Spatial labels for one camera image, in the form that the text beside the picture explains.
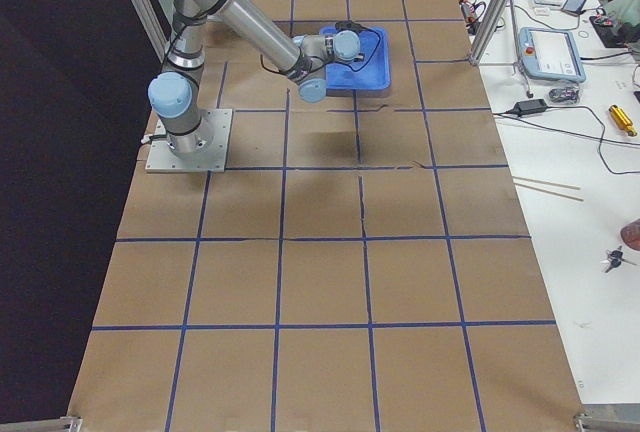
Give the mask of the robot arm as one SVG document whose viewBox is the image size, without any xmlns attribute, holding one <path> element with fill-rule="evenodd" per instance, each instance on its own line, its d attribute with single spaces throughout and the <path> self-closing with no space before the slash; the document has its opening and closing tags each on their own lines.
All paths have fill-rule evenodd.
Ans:
<svg viewBox="0 0 640 432">
<path fill-rule="evenodd" d="M 274 74 L 295 83 L 299 96 L 309 103 L 326 96 L 328 64 L 363 58 L 353 27 L 291 38 L 251 0 L 174 0 L 173 32 L 148 98 L 164 126 L 169 150 L 178 156 L 202 152 L 214 139 L 214 129 L 197 105 L 205 62 L 204 26 L 211 16 L 251 44 L 272 64 Z"/>
</svg>

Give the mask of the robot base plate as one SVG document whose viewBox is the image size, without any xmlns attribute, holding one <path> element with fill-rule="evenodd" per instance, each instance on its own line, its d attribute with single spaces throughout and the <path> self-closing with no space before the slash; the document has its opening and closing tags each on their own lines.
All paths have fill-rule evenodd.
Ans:
<svg viewBox="0 0 640 432">
<path fill-rule="evenodd" d="M 167 133 L 162 121 L 156 120 L 154 134 L 161 138 L 150 142 L 145 167 L 148 173 L 225 171 L 233 110 L 200 109 L 199 112 L 199 128 L 184 136 Z"/>
</svg>

